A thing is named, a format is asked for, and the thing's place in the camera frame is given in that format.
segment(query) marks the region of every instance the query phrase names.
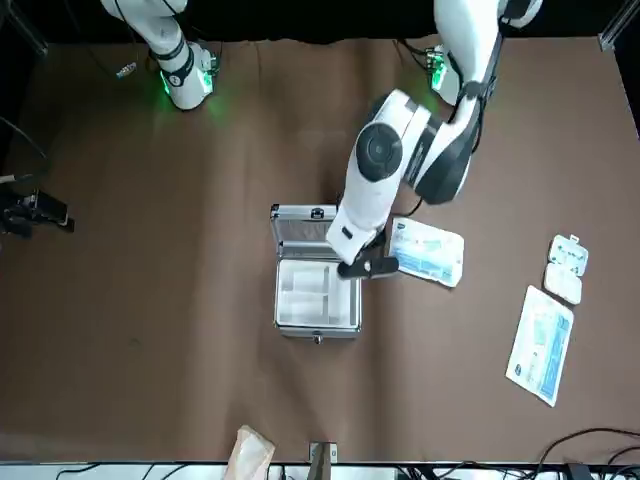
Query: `wire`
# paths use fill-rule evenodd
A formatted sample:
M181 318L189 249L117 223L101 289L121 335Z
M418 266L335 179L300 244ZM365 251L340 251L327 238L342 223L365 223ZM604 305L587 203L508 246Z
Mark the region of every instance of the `wire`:
M482 138L482 127L484 126L484 109L487 105L487 101L483 97L478 97L480 102L480 114L478 116L478 134L476 135L476 143L471 149L471 153L476 153L476 150L480 146L480 139Z
M619 452L615 453L614 455L611 456L611 458L609 459L609 461L607 462L607 465L611 465L613 462L616 461L616 459L622 455L624 455L625 453L628 452L633 452L634 450L640 450L640 445L637 446L633 446L633 447L627 447L627 448L623 448L622 450L620 450Z
M102 70L102 72L108 77L113 77L114 74L111 73L109 69L104 66L104 64L100 61L96 53L89 46L89 42L87 42L86 37L82 33L82 29L80 28L78 19L76 18L75 14L73 13L73 10L71 9L71 6L69 5L69 0L62 0L62 3L64 4L64 8L67 10L67 15L69 15L69 20L71 20L71 23L73 24L73 28L75 29L76 33L82 40L82 46L85 48L85 50L87 50L87 53L93 59L94 63L98 66L98 68Z
M162 0L162 3L164 3L164 4L166 5L166 7L171 11L171 13L172 13L174 16L178 16L178 12L176 12L175 8L173 8L173 7L171 6L171 4L170 4L167 0ZM205 37L209 37L209 38L203 38L203 40L211 40L211 38L213 38L213 35L211 35L210 33L205 32L204 30L202 30L202 29L200 29L200 28L196 27L195 25L191 25L191 24L190 24L190 23L188 23L188 22L187 22L187 28L188 28L189 30L191 30L191 32L196 32L196 33L198 33L198 34L200 34L200 35L203 35L203 36L205 36Z
M630 472L631 475L633 475L637 480L639 477L638 477L638 474L636 472L634 472L634 470L636 470L638 468L640 468L640 465L625 465L624 467L621 467L618 470L616 470L615 472L613 472L611 474L611 477L610 477L609 480L615 480L615 478L618 475L622 475L625 472Z
M524 479L528 475L524 470L519 470L519 469L514 469L514 468L511 468L511 469L497 468L497 467L495 467L493 465L489 465L489 464L478 463L478 462L473 462L473 461L465 461L465 462L461 462L458 465L456 465L455 467L447 470L445 473L443 473L441 475L438 475L438 478L439 479L446 478L447 476L449 476L450 474L452 474L456 470L458 470L460 468L463 468L463 467L466 467L466 466L474 466L476 468L483 468L483 469L486 469L486 470L495 470L497 472L501 472L504 475L504 477L512 476L512 477L516 477L518 479ZM519 472L520 474L518 475L516 473L513 473L510 470Z
M44 153L44 150L29 135L27 135L17 125L13 124L9 120L7 120L6 118L1 117L1 116L0 116L0 121L2 121L6 126L11 128L14 132L20 134L22 136L22 138L24 138L29 143L29 145L31 145L33 147L33 149L36 152L38 152L38 155L40 155L42 157L42 159L45 161L44 166L42 167L42 169L39 172L36 172L36 173L23 173L21 175L13 174L13 175L0 176L0 183L23 182L25 180L31 180L33 178L39 177L39 176L44 175L45 173L47 173L49 171L49 168L50 168L51 164L49 162L49 157L47 157L47 154Z
M180 465L178 468L175 468L175 469L171 470L169 473L167 473L164 477L161 478L161 480L167 480L167 478L169 478L171 475L176 473L178 470L182 470L185 467L188 467L188 465L186 463L183 464L183 465Z
M142 480L147 480L147 477L149 476L149 474L151 473L151 470L153 470L153 467L155 467L155 463L152 463L151 465L149 465L149 469L147 470L147 473L144 474L144 477L142 477Z
M131 43L133 44L133 50L134 50L134 52L136 54L136 65L139 65L140 64L140 55L138 53L138 48L137 48L138 42L136 41L135 33L133 33L133 27L131 26L131 24L127 20L127 17L124 16L124 12L122 11L122 8L120 7L120 1L119 0L114 0L114 1L115 1L115 4L116 4L116 8L118 9L118 13L122 17L122 21L127 26L127 31L129 32L129 37L131 38Z
M560 445L561 443L564 443L568 440L571 440L573 438L576 437L580 437L582 435L587 435L589 433L615 433L618 435L626 435L629 437L637 437L640 438L640 432L634 432L632 430L623 430L623 429L619 429L619 428L609 428L609 427L594 427L594 428L586 428L584 430L578 430L577 432L571 433L569 435L566 435L564 437L561 437L557 440L555 440L553 443L551 443L544 451L544 453L542 454L542 456L540 457L540 461L538 462L538 465L535 469L535 471L533 471L532 473L527 474L525 477L523 477L523 480L529 480L532 478L536 478L540 472L542 471L543 467L544 467L544 461L547 459L547 457L549 456L549 454L551 453L551 451L556 448L558 445Z
M427 52L425 52L424 50L420 50L419 48L414 47L409 42L407 42L407 40L405 38L399 38L398 42L400 42L402 44L402 46L405 47L407 50L409 50L411 53L415 53L416 55L421 55L421 56L424 56L424 57L427 56Z
M82 472L88 472L89 470L93 470L94 468L99 467L100 465L102 465L101 463L92 463L91 465L84 467L84 468L78 468L76 470L74 469L68 469L68 470L60 470L58 472L58 474L56 475L56 480L59 480L60 477L62 475L64 475L65 473L68 474L72 474L72 473L82 473Z
M422 199L422 197L420 197L420 199L418 200L418 203L416 203L415 207L413 207L411 210L409 210L406 213L401 213L401 212L391 212L391 216L392 217L411 217L414 213L416 213L418 211L418 209L422 206L422 202L424 200Z

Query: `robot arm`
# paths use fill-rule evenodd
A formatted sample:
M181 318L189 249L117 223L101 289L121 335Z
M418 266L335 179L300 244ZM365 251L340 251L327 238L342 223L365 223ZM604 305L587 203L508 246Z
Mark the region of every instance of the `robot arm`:
M181 110L197 107L213 90L215 58L196 43L187 42L175 13L188 0L101 0L112 16L140 34L162 69L165 88Z
M531 19L542 0L511 2L518 4L511 15ZM436 27L463 80L455 112L443 122L399 90L374 105L351 151L344 196L327 232L346 264L344 276L376 275L361 252L384 229L401 181L431 205L449 202L460 191L493 89L502 45L499 17L505 21L509 5L505 0L434 1ZM366 268L358 261L367 261ZM348 266L356 273L351 275Z

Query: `brown mat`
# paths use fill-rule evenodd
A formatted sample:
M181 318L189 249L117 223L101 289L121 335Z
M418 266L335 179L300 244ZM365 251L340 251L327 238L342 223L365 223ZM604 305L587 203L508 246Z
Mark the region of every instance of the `brown mat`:
M114 71L132 57L98 53ZM273 328L269 206L335 199L372 100L425 91L402 55L391 41L228 44L218 95L181 113L155 74L110 82L81 49L52 48L22 125L78 225L3 239L3 458L224 460L247 423L280 460L327 439L343 461L533 461L583 427L640 429L640 145L595 39L506 42L461 197L416 215L464 236L455 290L368 283L355 342ZM15 145L10 160L25 156ZM591 257L549 408L504 372L558 232ZM551 458L625 442L594 435Z

